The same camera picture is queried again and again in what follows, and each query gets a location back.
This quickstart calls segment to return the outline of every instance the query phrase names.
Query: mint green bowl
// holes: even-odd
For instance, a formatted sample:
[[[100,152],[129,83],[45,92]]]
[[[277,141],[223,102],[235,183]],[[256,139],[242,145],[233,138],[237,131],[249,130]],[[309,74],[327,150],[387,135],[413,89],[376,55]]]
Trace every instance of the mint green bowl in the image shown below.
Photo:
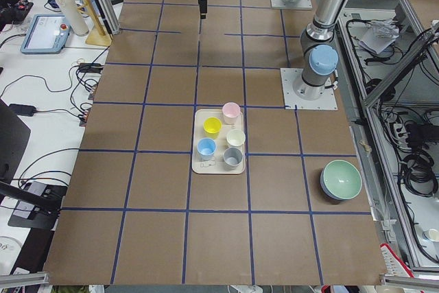
[[[331,161],[322,170],[320,184],[323,191],[336,200],[349,200],[361,191],[361,175],[348,161]]]

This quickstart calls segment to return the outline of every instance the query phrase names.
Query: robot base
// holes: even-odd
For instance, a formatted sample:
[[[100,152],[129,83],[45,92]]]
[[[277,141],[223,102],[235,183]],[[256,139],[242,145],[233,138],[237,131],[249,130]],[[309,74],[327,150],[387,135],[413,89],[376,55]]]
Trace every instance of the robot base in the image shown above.
[[[293,90],[293,82],[299,75],[302,74],[303,69],[296,68],[282,68],[282,89],[283,101],[286,109],[300,109],[300,110],[337,110],[337,102],[335,101],[334,90],[325,89],[322,96],[314,101],[303,99]],[[331,85],[331,80],[328,78],[327,86]]]
[[[271,0],[272,8],[286,9],[286,10],[312,10],[313,5],[311,0],[299,0],[293,3],[285,3],[283,0]]]

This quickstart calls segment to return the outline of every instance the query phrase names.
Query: tray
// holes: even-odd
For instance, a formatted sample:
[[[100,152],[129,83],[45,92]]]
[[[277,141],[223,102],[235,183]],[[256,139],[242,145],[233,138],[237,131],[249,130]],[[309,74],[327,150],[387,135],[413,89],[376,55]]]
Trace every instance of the tray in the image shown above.
[[[200,139],[206,137],[204,134],[203,123],[209,117],[216,117],[221,120],[222,128],[219,132],[218,138],[215,139],[217,149],[213,158],[208,161],[202,161],[200,155],[197,153],[197,143]],[[226,124],[222,117],[222,110],[220,109],[201,109],[195,113],[195,123],[193,130],[193,152],[192,152],[192,170],[199,174],[240,174],[246,168],[245,144],[240,148],[243,159],[242,163],[235,169],[229,170],[225,168],[223,160],[224,151],[228,148],[226,135],[229,130],[234,128],[244,130],[244,116],[242,113],[236,122],[232,125]]]

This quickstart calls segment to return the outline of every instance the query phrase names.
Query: blue joint cap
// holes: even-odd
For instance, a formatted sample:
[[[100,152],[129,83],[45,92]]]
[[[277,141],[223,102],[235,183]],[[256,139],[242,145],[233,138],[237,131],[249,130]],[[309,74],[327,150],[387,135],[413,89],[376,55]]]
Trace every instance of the blue joint cap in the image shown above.
[[[330,75],[337,68],[338,54],[328,45],[318,45],[309,55],[309,65],[318,75]]]

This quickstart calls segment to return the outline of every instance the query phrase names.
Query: white bottle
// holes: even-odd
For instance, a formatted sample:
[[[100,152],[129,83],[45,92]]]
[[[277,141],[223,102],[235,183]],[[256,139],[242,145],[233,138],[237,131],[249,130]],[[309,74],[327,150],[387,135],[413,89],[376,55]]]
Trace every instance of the white bottle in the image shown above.
[[[55,0],[64,14],[70,26],[78,36],[85,36],[88,34],[88,26],[85,23],[84,18],[78,12],[75,0]]]

